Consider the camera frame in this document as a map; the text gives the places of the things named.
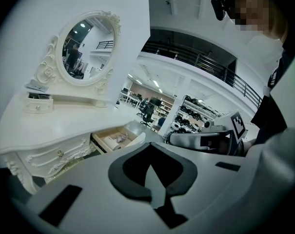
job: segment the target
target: metal railing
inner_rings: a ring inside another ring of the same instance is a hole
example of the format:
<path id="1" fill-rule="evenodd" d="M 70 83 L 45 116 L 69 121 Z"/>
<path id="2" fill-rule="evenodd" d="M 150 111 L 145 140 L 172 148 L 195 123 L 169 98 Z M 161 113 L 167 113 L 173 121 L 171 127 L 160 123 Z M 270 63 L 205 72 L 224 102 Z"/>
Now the metal railing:
<path id="1" fill-rule="evenodd" d="M 176 43 L 166 44 L 148 41 L 145 43 L 142 51 L 170 57 L 195 66 L 196 68 L 200 68 L 240 91 L 244 97 L 250 100 L 257 108 L 259 108 L 262 102 L 261 97 L 242 78 L 236 75 L 232 70 L 203 55 L 196 49 Z"/>
<path id="2" fill-rule="evenodd" d="M 114 46 L 114 41 L 100 41 L 98 43 L 97 49 L 112 49 Z"/>

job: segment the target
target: ornate mirror frame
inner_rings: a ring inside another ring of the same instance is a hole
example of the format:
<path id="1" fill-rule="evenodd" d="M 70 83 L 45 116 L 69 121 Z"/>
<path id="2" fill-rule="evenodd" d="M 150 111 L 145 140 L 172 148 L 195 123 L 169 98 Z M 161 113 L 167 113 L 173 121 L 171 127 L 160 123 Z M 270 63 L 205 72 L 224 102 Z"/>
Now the ornate mirror frame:
<path id="1" fill-rule="evenodd" d="M 80 21 L 90 17 L 103 18 L 111 23 L 114 30 L 114 45 L 111 56 L 102 71 L 90 79 L 79 80 L 71 77 L 66 72 L 62 61 L 62 49 L 70 30 Z M 49 93 L 51 94 L 53 94 L 53 92 L 56 92 L 57 94 L 58 89 L 60 91 L 64 91 L 65 88 L 73 88 L 73 93 L 75 88 L 79 88 L 81 92 L 86 91 L 86 89 L 93 91 L 94 88 L 96 90 L 96 94 L 105 94 L 108 77 L 113 70 L 113 63 L 116 61 L 120 28 L 121 25 L 119 17 L 112 14 L 110 11 L 90 11 L 70 21 L 64 27 L 60 35 L 54 35 L 52 37 L 51 43 L 48 45 L 48 53 L 37 69 L 35 75 L 36 80 L 40 84 L 48 86 L 50 89 Z"/>

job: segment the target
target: desk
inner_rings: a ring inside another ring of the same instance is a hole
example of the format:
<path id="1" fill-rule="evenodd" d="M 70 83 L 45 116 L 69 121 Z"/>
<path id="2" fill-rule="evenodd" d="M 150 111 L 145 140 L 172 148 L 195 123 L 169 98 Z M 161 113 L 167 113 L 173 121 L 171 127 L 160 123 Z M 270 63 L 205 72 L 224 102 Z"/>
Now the desk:
<path id="1" fill-rule="evenodd" d="M 119 94 L 119 97 L 121 97 L 121 98 L 127 97 L 128 98 L 128 95 L 129 94 L 130 94 L 129 92 L 126 94 L 126 93 L 124 93 L 124 92 L 121 91 L 120 94 Z"/>
<path id="2" fill-rule="evenodd" d="M 134 100 L 134 101 L 136 101 L 137 102 L 137 104 L 136 104 L 136 108 L 138 108 L 140 105 L 141 105 L 141 100 L 138 100 L 138 99 L 134 99 L 134 98 L 132 98 L 131 97 L 131 95 L 128 95 L 128 97 L 127 97 L 127 99 L 126 99 L 126 103 L 127 103 L 127 101 L 128 101 L 128 99 L 131 99 L 131 100 Z"/>

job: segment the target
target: black slot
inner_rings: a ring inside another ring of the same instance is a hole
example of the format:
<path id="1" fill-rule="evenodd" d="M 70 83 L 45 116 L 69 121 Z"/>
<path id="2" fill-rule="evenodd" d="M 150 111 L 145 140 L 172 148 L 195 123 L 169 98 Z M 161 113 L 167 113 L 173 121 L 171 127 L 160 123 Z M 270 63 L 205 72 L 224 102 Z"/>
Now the black slot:
<path id="1" fill-rule="evenodd" d="M 240 166 L 229 164 L 229 163 L 224 163 L 224 162 L 218 162 L 216 166 L 227 169 L 227 170 L 232 170 L 235 172 L 238 172 L 240 169 Z"/>
<path id="2" fill-rule="evenodd" d="M 39 215 L 51 225 L 58 226 L 61 220 L 74 203 L 82 188 L 79 186 L 67 186 Z"/>

